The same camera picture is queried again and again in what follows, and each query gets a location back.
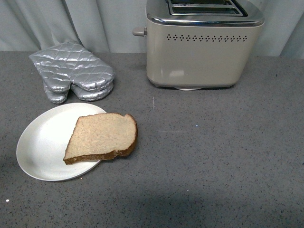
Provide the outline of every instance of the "toaster slot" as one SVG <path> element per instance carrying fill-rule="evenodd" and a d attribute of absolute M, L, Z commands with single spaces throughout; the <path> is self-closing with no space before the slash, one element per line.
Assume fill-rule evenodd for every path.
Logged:
<path fill-rule="evenodd" d="M 239 16 L 243 13 L 233 0 L 169 0 L 172 15 Z"/>
<path fill-rule="evenodd" d="M 172 4 L 220 4 L 231 5 L 229 0 L 171 0 Z"/>

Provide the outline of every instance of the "curtain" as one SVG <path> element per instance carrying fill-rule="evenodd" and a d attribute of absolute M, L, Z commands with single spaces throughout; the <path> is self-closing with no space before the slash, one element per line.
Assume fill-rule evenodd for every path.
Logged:
<path fill-rule="evenodd" d="M 265 16 L 252 55 L 304 58 L 304 0 L 250 0 Z M 146 51 L 146 0 L 0 0 L 0 50 L 76 40 L 92 52 Z"/>

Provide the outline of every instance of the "slice of bread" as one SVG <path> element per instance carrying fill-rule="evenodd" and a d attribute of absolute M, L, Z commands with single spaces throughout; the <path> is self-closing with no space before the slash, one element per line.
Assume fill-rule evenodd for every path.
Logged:
<path fill-rule="evenodd" d="M 81 116 L 66 148 L 67 164 L 89 160 L 109 160 L 127 156 L 135 148 L 137 124 L 126 114 L 103 113 Z"/>

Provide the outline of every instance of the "silver oven mitt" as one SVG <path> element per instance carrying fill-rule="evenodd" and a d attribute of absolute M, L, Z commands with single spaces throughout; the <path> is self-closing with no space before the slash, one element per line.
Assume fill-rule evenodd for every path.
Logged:
<path fill-rule="evenodd" d="M 88 100 L 90 97 L 90 101 L 105 97 L 113 88 L 111 83 L 115 73 L 112 67 L 76 42 L 38 51 L 29 58 L 41 75 L 47 97 L 53 103 L 60 104 L 66 100 L 71 84 L 77 86 L 73 92 L 77 91 L 79 99 Z"/>

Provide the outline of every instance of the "plate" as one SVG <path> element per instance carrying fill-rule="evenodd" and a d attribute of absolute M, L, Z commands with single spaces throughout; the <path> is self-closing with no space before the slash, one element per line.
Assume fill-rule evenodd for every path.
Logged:
<path fill-rule="evenodd" d="M 78 177 L 100 161 L 66 165 L 63 161 L 78 117 L 105 113 L 92 104 L 72 103 L 50 109 L 37 117 L 22 133 L 17 144 L 17 161 L 29 176 L 43 181 Z"/>

